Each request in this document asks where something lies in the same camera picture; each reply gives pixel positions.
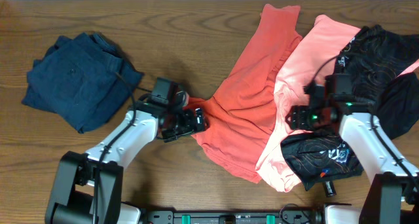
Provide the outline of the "folded navy blue pants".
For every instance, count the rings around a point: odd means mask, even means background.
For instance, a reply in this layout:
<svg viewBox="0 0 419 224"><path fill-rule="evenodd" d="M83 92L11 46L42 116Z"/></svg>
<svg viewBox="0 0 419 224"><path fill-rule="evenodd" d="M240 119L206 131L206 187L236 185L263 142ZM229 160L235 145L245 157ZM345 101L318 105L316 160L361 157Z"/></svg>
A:
<svg viewBox="0 0 419 224"><path fill-rule="evenodd" d="M101 34L61 35L34 60L22 104L56 113L83 134L107 123L142 78Z"/></svg>

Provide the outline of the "black patterned shirt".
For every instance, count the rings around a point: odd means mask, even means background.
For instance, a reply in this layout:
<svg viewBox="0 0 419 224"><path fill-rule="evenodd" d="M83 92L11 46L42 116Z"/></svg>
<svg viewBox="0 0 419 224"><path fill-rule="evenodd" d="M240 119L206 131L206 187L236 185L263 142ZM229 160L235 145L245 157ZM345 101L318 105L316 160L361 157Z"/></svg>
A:
<svg viewBox="0 0 419 224"><path fill-rule="evenodd" d="M376 25L362 28L340 51L334 72L350 75L355 97L374 106L384 131L394 139L418 120L418 79L405 73L417 60L417 34L399 35ZM326 132L288 136L281 147L306 190L363 172L350 146Z"/></svg>

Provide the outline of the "black base rail green buttons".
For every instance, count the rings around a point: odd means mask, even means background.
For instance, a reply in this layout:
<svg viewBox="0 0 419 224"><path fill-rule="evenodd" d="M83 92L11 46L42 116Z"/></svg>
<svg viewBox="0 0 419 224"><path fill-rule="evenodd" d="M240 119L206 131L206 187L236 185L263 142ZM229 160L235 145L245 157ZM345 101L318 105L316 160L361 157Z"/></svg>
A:
<svg viewBox="0 0 419 224"><path fill-rule="evenodd" d="M146 211L140 224L322 224L322 211L287 207L277 212Z"/></svg>

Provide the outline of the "light salmon pink shirt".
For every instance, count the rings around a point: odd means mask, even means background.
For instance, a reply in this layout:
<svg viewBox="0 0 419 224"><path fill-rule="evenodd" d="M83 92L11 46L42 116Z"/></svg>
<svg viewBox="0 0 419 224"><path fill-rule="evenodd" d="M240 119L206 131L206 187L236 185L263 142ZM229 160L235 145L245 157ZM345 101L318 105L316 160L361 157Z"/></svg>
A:
<svg viewBox="0 0 419 224"><path fill-rule="evenodd" d="M285 122L293 105L306 105L308 96L303 86L310 82L317 69L336 56L360 31L322 14L316 17L314 27L297 45L275 78L274 103L276 121L267 145L261 153L255 170L262 179L278 192L289 192L301 181L288 167L280 143L289 135L301 134Z"/></svg>

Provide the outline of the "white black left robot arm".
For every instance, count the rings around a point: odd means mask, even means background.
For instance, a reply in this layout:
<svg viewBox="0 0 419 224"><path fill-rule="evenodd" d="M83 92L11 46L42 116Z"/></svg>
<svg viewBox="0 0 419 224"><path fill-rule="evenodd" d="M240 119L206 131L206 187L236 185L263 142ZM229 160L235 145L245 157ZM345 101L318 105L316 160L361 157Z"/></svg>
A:
<svg viewBox="0 0 419 224"><path fill-rule="evenodd" d="M141 210L121 201L124 170L155 139L171 142L205 129L200 107L137 101L99 144L61 158L45 223L141 223Z"/></svg>

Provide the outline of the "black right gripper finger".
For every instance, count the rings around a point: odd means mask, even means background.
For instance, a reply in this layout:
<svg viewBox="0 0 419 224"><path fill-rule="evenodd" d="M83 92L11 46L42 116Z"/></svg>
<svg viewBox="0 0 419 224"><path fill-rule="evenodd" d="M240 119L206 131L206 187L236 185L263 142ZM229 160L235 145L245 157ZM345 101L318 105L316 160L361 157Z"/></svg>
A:
<svg viewBox="0 0 419 224"><path fill-rule="evenodd" d="M299 129L299 122L297 120L286 119L285 120L291 130L298 130Z"/></svg>
<svg viewBox="0 0 419 224"><path fill-rule="evenodd" d="M287 118L296 117L299 114L299 107L297 105L294 105L291 107L287 114Z"/></svg>

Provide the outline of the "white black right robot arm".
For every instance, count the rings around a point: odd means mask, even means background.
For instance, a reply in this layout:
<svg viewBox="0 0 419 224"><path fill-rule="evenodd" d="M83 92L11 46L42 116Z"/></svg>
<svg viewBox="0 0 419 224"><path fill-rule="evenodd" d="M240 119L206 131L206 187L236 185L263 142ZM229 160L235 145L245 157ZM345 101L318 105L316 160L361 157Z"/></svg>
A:
<svg viewBox="0 0 419 224"><path fill-rule="evenodd" d="M285 120L292 129L329 129L346 142L371 183L362 208L330 204L324 223L417 223L418 168L383 131L367 103L342 87L306 86L308 105L295 105Z"/></svg>

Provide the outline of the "orange red t-shirt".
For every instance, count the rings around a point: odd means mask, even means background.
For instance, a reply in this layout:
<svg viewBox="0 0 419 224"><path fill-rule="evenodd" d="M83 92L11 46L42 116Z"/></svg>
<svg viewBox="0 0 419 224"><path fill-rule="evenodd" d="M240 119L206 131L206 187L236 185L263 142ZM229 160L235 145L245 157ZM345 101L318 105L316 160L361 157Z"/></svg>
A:
<svg viewBox="0 0 419 224"><path fill-rule="evenodd" d="M191 98L204 111L207 128L194 134L206 156L230 174L258 183L256 163L276 121L276 75L300 43L301 8L264 6L259 26L229 76L208 99Z"/></svg>

